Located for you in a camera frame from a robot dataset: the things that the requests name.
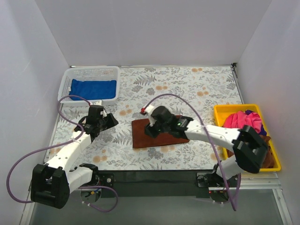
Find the yellow plastic bin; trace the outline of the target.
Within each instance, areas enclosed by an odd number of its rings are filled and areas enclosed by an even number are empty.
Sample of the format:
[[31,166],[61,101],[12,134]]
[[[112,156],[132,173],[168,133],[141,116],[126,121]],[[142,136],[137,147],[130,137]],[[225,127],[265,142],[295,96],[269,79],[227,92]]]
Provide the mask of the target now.
[[[262,117],[262,113],[259,109],[259,107],[255,104],[240,104],[240,105],[216,105],[214,106],[214,118],[215,118],[215,123],[219,127],[223,127],[223,124],[228,116],[230,116],[233,113],[237,113],[238,111],[243,111],[245,112],[246,110],[251,110],[253,112],[256,112],[260,115],[262,119],[262,123],[264,126],[264,129],[267,132],[267,136],[269,136],[269,132],[267,130],[267,127],[265,125],[265,122]],[[273,158],[275,160],[275,164],[273,168],[261,168],[261,172],[278,172],[281,170],[281,165],[279,162],[279,159],[277,157],[277,153],[275,151],[275,148],[273,146],[272,140],[270,141],[270,146],[271,146],[271,151],[273,153]]]

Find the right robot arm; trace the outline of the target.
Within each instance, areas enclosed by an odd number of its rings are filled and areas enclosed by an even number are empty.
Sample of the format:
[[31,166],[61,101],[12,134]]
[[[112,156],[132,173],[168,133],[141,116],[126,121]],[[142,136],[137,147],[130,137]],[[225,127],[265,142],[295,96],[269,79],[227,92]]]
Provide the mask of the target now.
[[259,173],[268,152],[266,142],[251,126],[245,125],[243,128],[205,126],[190,117],[176,117],[164,106],[149,105],[143,108],[141,113],[148,116],[149,123],[144,131],[152,138],[168,133],[175,138],[213,143],[232,152],[233,156],[215,166],[212,174],[217,179],[229,180],[243,171]]

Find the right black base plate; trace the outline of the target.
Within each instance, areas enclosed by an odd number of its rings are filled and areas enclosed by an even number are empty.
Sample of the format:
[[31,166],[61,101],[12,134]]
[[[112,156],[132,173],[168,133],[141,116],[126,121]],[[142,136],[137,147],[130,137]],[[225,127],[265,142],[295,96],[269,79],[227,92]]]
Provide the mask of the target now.
[[[196,174],[196,180],[198,187],[204,188],[204,187],[222,187],[225,188],[225,182],[224,179],[217,175],[216,173],[205,173],[205,172],[199,172]],[[238,175],[235,175],[227,180],[228,187],[237,186],[238,181]]]

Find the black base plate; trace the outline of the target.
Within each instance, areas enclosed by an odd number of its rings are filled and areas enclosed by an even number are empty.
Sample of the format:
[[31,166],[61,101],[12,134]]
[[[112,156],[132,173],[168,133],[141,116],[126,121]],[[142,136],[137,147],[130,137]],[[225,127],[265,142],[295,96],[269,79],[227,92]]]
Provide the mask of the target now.
[[[217,175],[216,173],[205,173],[205,172],[199,172],[196,174],[196,180],[198,187],[204,188],[204,187],[222,187],[225,188],[225,182],[224,179]],[[238,181],[238,175],[235,175],[227,180],[228,187],[237,186]]]
[[115,176],[110,172],[98,172],[95,176],[97,186],[113,187]]

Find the white plastic basket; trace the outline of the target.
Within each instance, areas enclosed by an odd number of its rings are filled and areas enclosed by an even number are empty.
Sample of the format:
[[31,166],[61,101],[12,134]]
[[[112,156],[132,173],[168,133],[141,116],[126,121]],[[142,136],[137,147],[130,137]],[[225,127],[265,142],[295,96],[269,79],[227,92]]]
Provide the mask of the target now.
[[72,80],[78,81],[116,81],[115,97],[100,99],[103,105],[115,104],[120,91],[120,68],[117,66],[85,66],[71,67],[64,72],[62,77],[58,99],[67,96],[71,91]]

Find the pink towel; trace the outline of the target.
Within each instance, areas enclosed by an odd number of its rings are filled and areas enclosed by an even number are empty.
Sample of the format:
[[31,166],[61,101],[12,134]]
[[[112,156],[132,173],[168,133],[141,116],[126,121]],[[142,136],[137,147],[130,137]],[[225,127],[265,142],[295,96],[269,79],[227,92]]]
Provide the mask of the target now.
[[262,119],[256,112],[238,111],[228,116],[223,124],[224,128],[243,128],[244,126],[251,126],[257,133],[260,133]]

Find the floral table mat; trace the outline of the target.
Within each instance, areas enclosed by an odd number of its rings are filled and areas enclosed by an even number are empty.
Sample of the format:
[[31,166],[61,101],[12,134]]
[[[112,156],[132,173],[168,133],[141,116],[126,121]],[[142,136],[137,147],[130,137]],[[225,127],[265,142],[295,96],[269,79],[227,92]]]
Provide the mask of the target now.
[[199,141],[163,147],[133,148],[132,126],[142,119],[140,109],[149,101],[176,115],[214,124],[215,105],[239,104],[240,94],[230,67],[121,68],[117,100],[105,107],[118,125],[101,132],[80,154],[75,166],[96,165],[101,170],[211,169],[212,147]]

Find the brown towel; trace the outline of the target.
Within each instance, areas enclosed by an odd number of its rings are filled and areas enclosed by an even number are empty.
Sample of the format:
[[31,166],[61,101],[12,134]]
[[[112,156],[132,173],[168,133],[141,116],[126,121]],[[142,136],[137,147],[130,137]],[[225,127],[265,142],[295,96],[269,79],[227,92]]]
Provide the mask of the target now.
[[[262,166],[261,168],[265,168],[265,169],[268,169],[268,168],[273,168],[274,167],[274,164],[275,164],[275,160],[273,158],[273,153],[271,151],[271,146],[270,146],[270,141],[271,141],[271,137],[270,136],[267,136],[267,135],[259,135],[260,138],[265,141],[267,147],[268,147],[268,151],[267,151],[267,154],[264,158],[264,161],[262,163]],[[252,138],[246,138],[246,141],[250,141],[251,143],[253,142],[253,139]],[[225,151],[223,151],[223,156],[225,156],[225,152],[227,153],[227,157],[230,158],[234,155],[234,152],[226,149]]]
[[148,119],[134,120],[132,125],[133,149],[160,147],[174,144],[188,143],[189,140],[183,138],[175,138],[170,134],[160,134],[156,138],[152,138],[145,134],[145,126],[149,123]]

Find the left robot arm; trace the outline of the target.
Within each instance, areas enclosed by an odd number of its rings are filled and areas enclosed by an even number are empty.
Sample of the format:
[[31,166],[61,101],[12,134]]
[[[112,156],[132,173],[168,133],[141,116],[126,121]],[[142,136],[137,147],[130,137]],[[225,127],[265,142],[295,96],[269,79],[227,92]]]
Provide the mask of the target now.
[[73,165],[81,153],[99,136],[100,132],[118,124],[111,113],[101,105],[91,105],[87,116],[75,127],[70,143],[65,145],[45,164],[38,164],[32,171],[30,199],[33,202],[63,208],[69,195],[83,185],[99,184],[98,167],[83,163]]

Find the blue towel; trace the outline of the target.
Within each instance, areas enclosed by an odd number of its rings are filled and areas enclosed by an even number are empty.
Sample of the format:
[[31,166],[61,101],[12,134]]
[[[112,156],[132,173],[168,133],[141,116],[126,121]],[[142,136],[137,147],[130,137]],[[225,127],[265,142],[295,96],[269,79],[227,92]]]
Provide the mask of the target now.
[[70,87],[69,95],[73,101],[81,100],[82,97],[86,100],[103,100],[116,97],[117,81],[78,81],[73,79]]

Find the purple towel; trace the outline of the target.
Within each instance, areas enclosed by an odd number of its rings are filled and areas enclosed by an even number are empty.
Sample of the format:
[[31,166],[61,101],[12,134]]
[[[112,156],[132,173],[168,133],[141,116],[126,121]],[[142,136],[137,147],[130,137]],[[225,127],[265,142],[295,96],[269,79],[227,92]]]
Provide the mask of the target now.
[[[266,136],[267,132],[264,129],[263,122],[262,122],[262,119],[261,119],[260,115],[258,113],[256,113],[256,112],[251,111],[251,110],[246,110],[245,114],[252,120],[252,124],[255,126],[256,132],[259,135]],[[261,124],[260,131],[258,131],[259,122]]]

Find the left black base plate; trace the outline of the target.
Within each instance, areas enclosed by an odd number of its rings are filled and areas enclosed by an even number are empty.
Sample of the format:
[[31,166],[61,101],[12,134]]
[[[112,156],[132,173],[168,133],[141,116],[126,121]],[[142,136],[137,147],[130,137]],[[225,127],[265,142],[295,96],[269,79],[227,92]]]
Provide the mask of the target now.
[[95,176],[97,186],[113,187],[115,176],[110,172],[98,172]]

